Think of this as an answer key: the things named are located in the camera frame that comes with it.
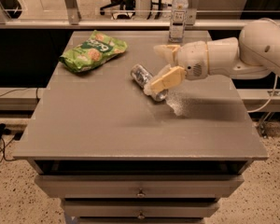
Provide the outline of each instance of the drawer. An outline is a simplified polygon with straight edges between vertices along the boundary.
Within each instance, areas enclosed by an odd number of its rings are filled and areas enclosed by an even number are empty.
[[[204,224],[202,218],[79,218],[79,224]]]
[[[36,184],[52,198],[220,198],[243,182],[241,175],[39,175]]]
[[[70,217],[151,217],[189,218],[210,217],[219,208],[218,203],[179,200],[63,200],[64,212]]]

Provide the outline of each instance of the green bag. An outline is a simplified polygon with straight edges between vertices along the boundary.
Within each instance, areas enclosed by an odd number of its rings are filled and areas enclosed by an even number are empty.
[[[123,53],[127,47],[122,40],[93,31],[87,41],[64,52],[59,61],[73,73],[89,71]]]

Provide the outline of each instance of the drawer knob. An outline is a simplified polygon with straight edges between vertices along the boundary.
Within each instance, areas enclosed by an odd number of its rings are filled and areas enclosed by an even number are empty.
[[[140,212],[140,214],[139,214],[139,216],[138,216],[138,219],[143,220],[143,219],[145,219],[145,218],[146,218],[146,216],[144,216],[143,213]]]
[[[139,192],[137,193],[137,197],[138,198],[144,198],[146,196],[146,194],[143,192],[142,189],[139,190]]]

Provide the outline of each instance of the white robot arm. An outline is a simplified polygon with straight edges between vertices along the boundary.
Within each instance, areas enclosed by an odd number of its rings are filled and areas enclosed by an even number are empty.
[[[145,90],[158,93],[183,79],[224,75],[236,79],[256,79],[274,72],[280,77],[280,27],[261,19],[246,25],[239,39],[234,37],[179,46],[157,46],[155,51],[170,64],[154,77]]]

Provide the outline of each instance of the table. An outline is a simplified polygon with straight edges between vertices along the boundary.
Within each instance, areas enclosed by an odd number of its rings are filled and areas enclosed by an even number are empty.
[[[80,223],[204,223],[267,152],[227,77],[184,81],[155,103],[131,79],[166,65],[166,31],[108,31],[128,50],[83,75],[58,64],[14,157]],[[74,32],[66,49],[90,32]],[[209,40],[186,31],[185,42]]]

